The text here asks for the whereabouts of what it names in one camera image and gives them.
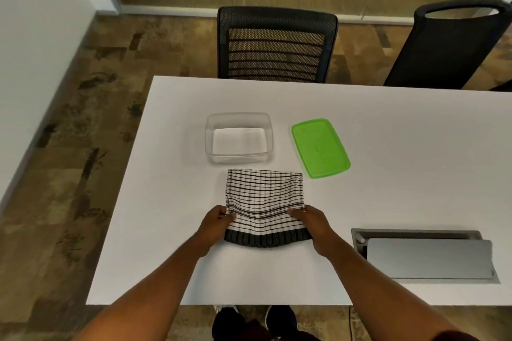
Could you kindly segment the person's left hand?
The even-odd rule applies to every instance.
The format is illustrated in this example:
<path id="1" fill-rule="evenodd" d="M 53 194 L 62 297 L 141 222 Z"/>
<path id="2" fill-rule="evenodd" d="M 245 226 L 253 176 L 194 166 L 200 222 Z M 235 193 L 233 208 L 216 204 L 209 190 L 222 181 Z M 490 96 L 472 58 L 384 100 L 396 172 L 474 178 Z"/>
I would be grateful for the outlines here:
<path id="1" fill-rule="evenodd" d="M 216 243 L 223 240 L 230 226 L 222 223 L 222 216 L 226 214 L 235 213 L 227 213 L 227 208 L 222 205 L 216 205 L 206 213 L 198 230 L 192 236 L 192 242 L 199 257 L 206 256 Z"/>

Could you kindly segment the green plastic lid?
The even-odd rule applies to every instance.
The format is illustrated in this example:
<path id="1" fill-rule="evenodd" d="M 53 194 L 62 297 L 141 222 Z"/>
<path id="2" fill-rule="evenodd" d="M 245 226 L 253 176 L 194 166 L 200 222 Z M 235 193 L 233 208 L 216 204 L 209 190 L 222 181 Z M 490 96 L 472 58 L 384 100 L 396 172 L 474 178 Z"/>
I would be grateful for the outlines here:
<path id="1" fill-rule="evenodd" d="M 351 162 L 345 147 L 328 119 L 294 124 L 291 134 L 310 178 L 329 177 L 350 169 Z"/>

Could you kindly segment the clear plastic container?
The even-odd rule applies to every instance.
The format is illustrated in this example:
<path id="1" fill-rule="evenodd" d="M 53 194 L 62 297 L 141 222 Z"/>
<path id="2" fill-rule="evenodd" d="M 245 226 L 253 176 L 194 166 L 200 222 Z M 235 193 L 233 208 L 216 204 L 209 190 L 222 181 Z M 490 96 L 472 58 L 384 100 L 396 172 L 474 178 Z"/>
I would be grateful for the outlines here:
<path id="1" fill-rule="evenodd" d="M 210 114 L 206 118 L 204 144 L 211 163 L 265 162 L 274 151 L 271 118 L 264 112 Z"/>

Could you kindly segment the person's right hand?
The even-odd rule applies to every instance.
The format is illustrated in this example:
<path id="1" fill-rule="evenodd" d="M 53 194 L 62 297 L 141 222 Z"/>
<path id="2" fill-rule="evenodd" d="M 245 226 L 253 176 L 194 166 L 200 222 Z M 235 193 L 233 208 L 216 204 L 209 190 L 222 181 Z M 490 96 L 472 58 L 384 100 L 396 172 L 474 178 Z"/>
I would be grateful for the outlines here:
<path id="1" fill-rule="evenodd" d="M 309 231 L 318 254 L 332 261 L 341 258 L 351 247 L 331 228 L 325 214 L 310 205 L 305 205 L 307 220 L 300 220 Z"/>

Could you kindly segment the person's left forearm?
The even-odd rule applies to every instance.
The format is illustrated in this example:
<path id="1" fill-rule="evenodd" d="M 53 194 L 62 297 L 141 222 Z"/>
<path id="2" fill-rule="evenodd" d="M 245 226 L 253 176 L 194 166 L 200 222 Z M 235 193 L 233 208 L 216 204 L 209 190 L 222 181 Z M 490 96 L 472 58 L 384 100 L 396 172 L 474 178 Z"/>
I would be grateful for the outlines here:
<path id="1" fill-rule="evenodd" d="M 103 309 L 73 341 L 165 341 L 201 257 L 214 242 L 198 233 Z"/>

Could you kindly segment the person's right forearm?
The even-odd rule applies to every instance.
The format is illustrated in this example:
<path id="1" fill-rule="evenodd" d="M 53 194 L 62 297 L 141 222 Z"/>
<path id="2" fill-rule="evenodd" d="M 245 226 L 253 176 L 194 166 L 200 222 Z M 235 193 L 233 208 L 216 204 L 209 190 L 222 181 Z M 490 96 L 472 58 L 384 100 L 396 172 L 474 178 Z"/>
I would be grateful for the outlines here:
<path id="1" fill-rule="evenodd" d="M 333 266 L 372 341 L 479 341 L 342 239 L 317 247 Z"/>

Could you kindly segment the black mesh office chair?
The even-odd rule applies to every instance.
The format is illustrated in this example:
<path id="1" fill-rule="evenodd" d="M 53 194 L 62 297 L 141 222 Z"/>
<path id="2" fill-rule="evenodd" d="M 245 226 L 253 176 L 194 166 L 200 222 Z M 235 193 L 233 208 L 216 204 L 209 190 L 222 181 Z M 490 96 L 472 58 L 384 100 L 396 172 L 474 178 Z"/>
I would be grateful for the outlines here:
<path id="1" fill-rule="evenodd" d="M 224 6 L 217 13 L 217 78 L 324 84 L 338 17 L 310 10 Z"/>

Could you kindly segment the person's legs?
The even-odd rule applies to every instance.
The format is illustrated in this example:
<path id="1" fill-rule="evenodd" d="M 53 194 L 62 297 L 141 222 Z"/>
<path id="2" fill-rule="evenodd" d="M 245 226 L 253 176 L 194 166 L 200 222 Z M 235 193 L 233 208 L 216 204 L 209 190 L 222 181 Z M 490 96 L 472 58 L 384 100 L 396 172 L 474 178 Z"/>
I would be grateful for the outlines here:
<path id="1" fill-rule="evenodd" d="M 211 330 L 213 341 L 321 341 L 298 329 L 295 312 L 289 305 L 270 305 L 264 323 L 247 320 L 237 306 L 215 306 Z"/>

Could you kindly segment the black fabric office chair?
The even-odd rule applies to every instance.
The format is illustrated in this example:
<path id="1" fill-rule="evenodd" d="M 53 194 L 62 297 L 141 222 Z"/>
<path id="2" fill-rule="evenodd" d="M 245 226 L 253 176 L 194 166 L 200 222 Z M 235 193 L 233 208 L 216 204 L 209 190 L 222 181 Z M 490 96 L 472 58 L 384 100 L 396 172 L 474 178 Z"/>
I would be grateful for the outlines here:
<path id="1" fill-rule="evenodd" d="M 486 8 L 494 15 L 429 18 L 453 9 Z M 512 24 L 512 5 L 501 0 L 451 0 L 414 11 L 414 23 L 384 86 L 461 90 Z"/>

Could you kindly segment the black and white checked cloth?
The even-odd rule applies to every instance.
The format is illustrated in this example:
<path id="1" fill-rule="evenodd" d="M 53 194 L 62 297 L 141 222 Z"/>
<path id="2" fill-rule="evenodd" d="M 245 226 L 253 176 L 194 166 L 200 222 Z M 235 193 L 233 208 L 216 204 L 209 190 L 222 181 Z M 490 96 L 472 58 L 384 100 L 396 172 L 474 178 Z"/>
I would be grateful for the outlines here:
<path id="1" fill-rule="evenodd" d="M 236 219 L 224 241 L 253 248 L 276 248 L 311 240 L 290 209 L 305 210 L 303 174 L 273 170 L 229 169 L 226 213 Z"/>

